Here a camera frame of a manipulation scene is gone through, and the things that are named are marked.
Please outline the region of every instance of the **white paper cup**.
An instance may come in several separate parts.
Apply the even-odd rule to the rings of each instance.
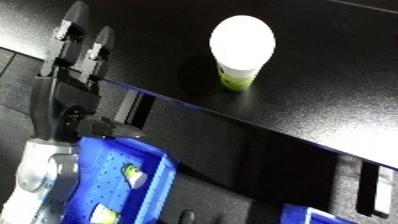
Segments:
[[[90,218],[90,223],[116,224],[119,220],[119,214],[103,204],[98,204]]]
[[[148,174],[142,172],[141,169],[133,164],[127,164],[124,166],[123,174],[132,189],[138,189],[142,187],[148,179]]]
[[[275,48],[272,30],[251,16],[233,16],[222,21],[210,37],[221,83],[241,91],[251,85]]]

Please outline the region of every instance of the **black tabletop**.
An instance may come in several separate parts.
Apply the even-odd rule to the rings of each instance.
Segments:
[[[398,167],[398,7],[392,1],[85,1],[86,48],[115,29],[108,79],[321,147]],[[0,2],[0,46],[44,58],[67,1]],[[208,39],[237,14],[265,21],[276,51],[250,89],[224,90]]]

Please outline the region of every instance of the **blue object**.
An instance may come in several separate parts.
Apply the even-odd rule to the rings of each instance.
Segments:
[[[83,138],[80,146],[80,182],[62,223],[90,223],[98,204],[115,211],[119,224],[156,223],[177,162],[160,149],[134,139]],[[138,189],[131,188],[123,173],[128,164],[148,175]]]
[[[281,224],[354,224],[354,222],[314,208],[285,204]]]

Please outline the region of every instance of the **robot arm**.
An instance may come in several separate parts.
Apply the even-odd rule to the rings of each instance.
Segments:
[[[79,139],[143,135],[132,126],[94,116],[101,99],[98,82],[105,77],[113,48],[111,28],[105,27],[87,52],[80,76],[70,75],[87,24],[88,7],[76,2],[50,39],[48,57],[32,89],[33,139],[26,143],[0,223],[60,223],[78,184]]]

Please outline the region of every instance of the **blue block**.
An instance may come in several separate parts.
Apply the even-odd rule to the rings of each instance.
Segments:
[[[314,208],[285,204],[281,224],[354,224],[354,222]]]

